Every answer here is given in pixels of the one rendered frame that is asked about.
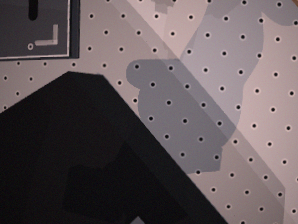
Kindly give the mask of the grey perforated base plate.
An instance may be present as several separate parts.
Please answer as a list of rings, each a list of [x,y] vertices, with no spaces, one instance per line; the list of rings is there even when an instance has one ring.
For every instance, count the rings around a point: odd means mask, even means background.
[[[80,0],[79,59],[0,61],[0,113],[103,75],[228,224],[298,224],[292,0]]]

